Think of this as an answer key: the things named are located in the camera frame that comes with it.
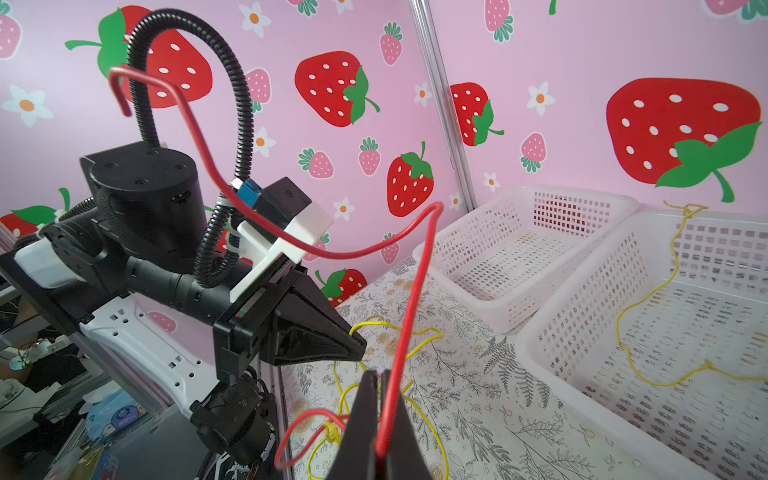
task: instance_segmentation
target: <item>plastic storage basket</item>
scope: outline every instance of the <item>plastic storage basket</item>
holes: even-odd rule
[[[634,198],[566,187],[516,187],[435,237],[429,275],[497,333],[528,318]],[[418,261],[424,243],[413,251]]]
[[[651,386],[617,345],[621,310],[670,277],[681,221],[657,212],[624,221],[520,332],[518,360],[669,477],[768,478],[766,382],[704,371],[685,386]],[[766,218],[705,211],[688,220],[675,280],[621,319],[647,379],[675,382],[706,359],[738,376],[768,373],[766,245]]]

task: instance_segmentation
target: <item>pink wallpaper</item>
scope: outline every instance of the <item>pink wallpaper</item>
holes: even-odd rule
[[[2,5],[9,7],[5,13]],[[406,0],[146,0],[141,6],[187,10],[225,37],[252,88],[253,178],[267,185],[288,176],[335,217],[322,242],[328,250],[379,242],[408,225],[424,203],[448,203],[457,194]],[[120,63],[123,30],[130,31],[145,11],[95,0],[0,3],[0,221],[11,231],[27,233],[48,221],[65,208],[67,190],[71,204],[88,195],[81,155],[139,140],[135,120],[120,115],[102,70]],[[148,67],[186,89],[214,158],[231,172],[235,105],[213,53],[197,38],[167,32],[153,44]],[[350,102],[342,100],[343,92]],[[156,88],[150,93],[161,140],[197,158],[177,109],[169,107],[173,102]],[[422,167],[429,164],[432,179],[421,179],[429,185],[403,199],[411,209],[400,209],[403,202],[392,205],[387,193],[388,169],[410,152]],[[204,199],[212,205],[217,191],[198,165]],[[451,205],[456,208],[446,209],[441,227],[465,212],[463,205]],[[305,264],[324,281],[354,269],[371,282],[407,258],[424,232],[420,228],[397,247],[359,260],[310,257]]]
[[[560,184],[765,212],[764,0],[471,0],[432,14],[479,203]]]

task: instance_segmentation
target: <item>yellow wire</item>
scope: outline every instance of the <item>yellow wire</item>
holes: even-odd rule
[[[325,439],[320,440],[320,443],[317,444],[317,447],[315,447],[315,449],[312,450],[312,453],[310,453],[310,459],[306,461],[306,474],[310,477],[310,480],[323,480],[320,477],[312,475],[312,459],[315,458],[315,454],[318,450],[320,450],[320,447],[322,447],[323,443],[325,442]]]
[[[372,321],[372,319],[378,318],[380,321]],[[349,331],[349,334],[354,334],[357,330],[363,328],[364,326],[388,326],[390,328],[393,328],[397,330],[398,332],[402,330],[399,326],[395,325],[394,323],[386,322],[384,321],[383,317],[381,315],[371,315],[366,319],[365,322],[360,322]],[[424,340],[420,344],[416,346],[407,356],[406,359],[410,359],[412,356],[414,356],[416,353],[419,352],[419,350],[423,349],[425,346],[427,346],[430,342],[434,342],[437,339],[443,338],[445,336],[442,331],[429,327],[425,328],[424,330],[419,330],[418,332],[414,332],[413,335],[424,335],[427,332],[436,332],[437,335],[431,336],[428,339]],[[367,368],[363,362],[360,362],[360,366],[362,367],[363,371],[366,371]],[[336,379],[336,386],[339,388],[339,393],[341,396],[339,397],[339,415],[342,414],[343,408],[346,407],[346,412],[349,414],[349,405],[346,402],[346,396],[349,394],[349,392],[352,391],[352,389],[357,388],[360,386],[359,383],[353,383],[352,385],[346,387],[346,389],[343,389],[341,386],[341,381],[339,380],[339,375],[336,373],[336,362],[333,363],[333,378]],[[445,462],[445,476],[444,480],[448,480],[448,456],[445,453],[445,446],[442,444],[442,440],[440,439],[440,435],[438,435],[437,430],[435,430],[435,427],[432,426],[432,423],[429,421],[426,415],[424,415],[424,412],[419,408],[419,406],[416,404],[414,399],[412,399],[409,396],[406,396],[406,392],[413,386],[414,381],[411,380],[408,385],[402,390],[402,397],[411,402],[411,405],[413,405],[413,408],[416,409],[417,413],[424,419],[424,421],[427,423],[427,426],[430,430],[432,430],[432,434],[437,439],[437,444],[440,445],[440,452],[442,453],[442,459]],[[321,446],[323,446],[324,443],[333,443],[333,444],[340,444],[342,434],[339,431],[338,427],[334,425],[332,422],[326,422],[326,436],[323,438],[320,443],[317,444],[317,446],[312,450],[312,453],[310,454],[310,458],[306,462],[306,473],[310,477],[310,480],[323,480],[320,477],[316,477],[315,475],[312,475],[312,460],[315,458],[315,454],[320,449]]]
[[[676,382],[669,382],[669,383],[651,382],[649,379],[646,379],[644,376],[642,376],[642,374],[640,372],[637,371],[637,367],[635,367],[634,361],[632,360],[632,350],[630,349],[630,347],[624,345],[624,343],[621,341],[621,333],[620,333],[620,330],[619,330],[619,324],[621,322],[621,317],[623,317],[624,314],[626,312],[628,312],[630,309],[632,309],[632,308],[634,308],[634,307],[636,307],[638,305],[641,305],[646,300],[651,298],[656,292],[658,292],[659,290],[663,289],[664,287],[666,287],[667,285],[672,283],[672,280],[674,280],[674,277],[680,271],[680,259],[677,257],[677,252],[674,249],[674,241],[683,233],[683,230],[685,230],[685,225],[686,225],[687,221],[691,217],[693,217],[694,215],[698,214],[702,210],[706,210],[707,209],[707,207],[705,207],[704,205],[688,204],[685,207],[678,207],[677,205],[670,205],[666,201],[664,203],[668,207],[676,208],[678,210],[682,210],[683,211],[683,222],[680,224],[680,229],[674,234],[674,237],[672,237],[672,241],[670,242],[670,250],[672,251],[672,255],[674,256],[674,271],[672,272],[672,275],[670,276],[669,280],[667,280],[666,282],[662,283],[661,285],[659,285],[656,288],[654,288],[653,290],[651,290],[650,293],[648,293],[645,296],[645,298],[643,298],[639,302],[633,303],[632,305],[630,305],[627,308],[625,308],[624,310],[622,310],[621,313],[619,313],[618,318],[616,319],[616,340],[618,341],[619,347],[621,347],[622,349],[624,349],[627,352],[627,360],[629,361],[629,366],[632,367],[632,370],[634,371],[635,375],[637,375],[640,378],[640,380],[642,380],[643,382],[646,382],[649,385],[653,385],[653,386],[675,386],[675,385],[680,385],[684,381],[688,380],[690,377],[694,376],[698,372],[703,372],[704,370],[712,370],[714,372],[722,373],[723,375],[725,375],[725,376],[727,376],[727,377],[729,377],[731,379],[734,379],[734,380],[759,380],[761,382],[767,381],[768,377],[737,376],[737,375],[733,375],[733,374],[728,373],[728,372],[724,372],[723,370],[718,369],[717,367],[715,367],[712,364],[712,362],[709,361],[709,360],[704,360],[704,363],[700,367],[698,367],[696,369],[693,369],[690,372],[686,373],[685,375],[680,377],[680,379],[677,380]]]
[[[411,405],[413,405],[413,408],[416,410],[416,413],[418,413],[424,419],[429,429],[432,430],[432,434],[435,436],[435,439],[437,440],[437,444],[440,445],[440,453],[442,453],[442,461],[445,463],[445,474],[442,476],[442,478],[443,480],[448,480],[448,456],[445,454],[445,446],[442,444],[440,435],[438,435],[437,430],[432,425],[432,422],[429,421],[429,419],[427,418],[427,415],[424,415],[424,412],[422,412],[419,406],[416,405],[416,402],[414,401],[414,399],[412,399],[407,395],[403,395],[402,397],[408,402],[411,402]]]
[[[351,392],[352,389],[359,387],[359,383],[353,383],[352,385],[346,387],[346,390],[344,390],[344,393],[341,394],[341,398],[339,399],[339,415],[341,415],[341,405],[342,403],[346,404],[346,394]]]
[[[339,375],[336,373],[336,362],[333,362],[333,378],[336,379],[336,386],[339,387],[339,394],[344,399],[344,392],[341,390],[341,382],[339,381]],[[344,404],[346,407],[346,414],[349,415],[349,405]],[[342,414],[341,405],[339,405],[339,415]]]

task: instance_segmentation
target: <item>patterned tablecloth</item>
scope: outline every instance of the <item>patterned tablecloth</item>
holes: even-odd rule
[[[374,314],[402,324],[416,267],[413,259],[407,260],[347,300],[339,312],[351,325]],[[409,360],[403,385],[415,381],[409,396],[437,428],[448,453],[451,480],[659,478],[520,367],[512,346],[516,331],[494,335],[429,277],[415,329],[428,326],[442,330],[445,338]],[[379,371],[389,368],[399,334],[384,326],[367,326],[360,332],[368,341],[366,365]],[[424,338],[415,337],[419,342]],[[315,362],[283,368],[290,421],[309,408],[338,408],[340,394],[332,367],[332,362]],[[344,387],[358,382],[362,374],[354,362],[340,362],[337,371]],[[353,393],[348,395],[350,407]],[[413,407],[408,405],[408,410],[430,472],[442,480],[445,466],[435,437]],[[291,438],[294,453],[322,423],[316,418],[299,425]],[[337,449],[327,443],[319,449],[312,461],[313,475],[322,478],[328,472]],[[309,478],[308,458],[294,467],[296,478]]]

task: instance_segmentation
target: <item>black cable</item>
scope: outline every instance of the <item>black cable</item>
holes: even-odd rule
[[[256,380],[256,382],[259,385],[261,385],[261,388],[264,390],[263,393],[265,395],[269,395],[270,394],[270,390],[266,387],[266,383],[262,379],[259,378],[259,375],[256,372],[256,369],[254,369],[252,366],[249,365],[249,366],[245,367],[245,370],[246,370],[246,372],[248,372],[250,374],[250,376],[254,380]]]
[[[89,210],[93,210],[94,208],[96,208],[96,199],[93,197],[88,197],[82,202],[80,202],[79,204],[67,210],[67,212],[64,215],[61,215],[61,217],[59,217],[58,221],[63,222],[68,218],[72,218],[75,215],[84,214],[85,212]]]
[[[38,240],[40,240],[40,237],[38,237],[37,233],[27,233],[26,235],[22,235],[16,239],[13,244],[13,250],[18,250],[20,248],[26,247],[27,245],[32,245]]]
[[[208,464],[213,457],[214,453],[209,450],[203,458],[203,463],[200,464],[200,468],[197,469],[197,476],[195,478],[205,478],[205,471],[208,470]]]
[[[128,45],[128,66],[146,71],[147,56],[149,55],[152,42],[162,32],[172,29],[188,31],[205,41],[211,50],[216,53],[224,69],[227,71],[237,105],[235,177],[242,181],[248,180],[250,178],[251,157],[253,156],[253,112],[251,111],[250,89],[235,54],[216,30],[202,19],[181,10],[163,8],[152,12],[142,18],[131,33],[131,42]],[[136,114],[141,138],[153,147],[160,147],[147,85],[135,80],[130,80],[130,82],[134,113]],[[217,205],[197,249],[194,275],[195,280],[204,288],[211,288],[221,283],[237,264],[239,255],[235,252],[227,252],[222,264],[218,267],[214,266],[216,248],[224,232],[227,219],[232,217],[232,224],[235,228],[242,221],[242,219],[235,221],[236,217],[233,215],[233,212],[234,209],[232,207]],[[237,247],[239,245],[239,238],[230,236],[230,244],[233,247]]]
[[[18,410],[2,410],[0,409],[0,413],[16,413],[16,412],[24,412],[25,410],[34,410],[34,409],[42,409],[42,406],[36,406],[36,407],[27,407],[26,409],[18,409]]]
[[[234,218],[235,211],[233,207],[217,204],[210,215],[208,226],[205,228],[203,239],[194,257],[194,278],[203,288],[212,288],[223,282],[232,273],[232,269],[240,259],[237,251],[228,250],[224,254],[224,260],[218,266],[214,265],[214,260],[218,257],[219,239],[227,226],[227,220],[230,216]],[[240,237],[230,233],[228,243],[237,248],[240,246]]]
[[[269,395],[270,391],[267,389],[266,383],[262,379],[256,379],[256,381],[259,383],[259,385],[261,385],[261,388],[264,389],[264,394]]]
[[[15,396],[15,397],[13,397],[13,398],[11,399],[11,401],[10,401],[10,402],[8,402],[8,403],[6,403],[5,405],[3,405],[2,407],[0,407],[0,412],[2,412],[2,410],[3,410],[5,407],[7,407],[7,406],[11,405],[11,404],[13,403],[13,401],[14,401],[14,400],[16,400],[18,397],[22,396],[22,393],[24,393],[24,389],[22,389],[22,390],[21,390],[21,392],[17,393],[17,394],[16,394],[16,396]]]

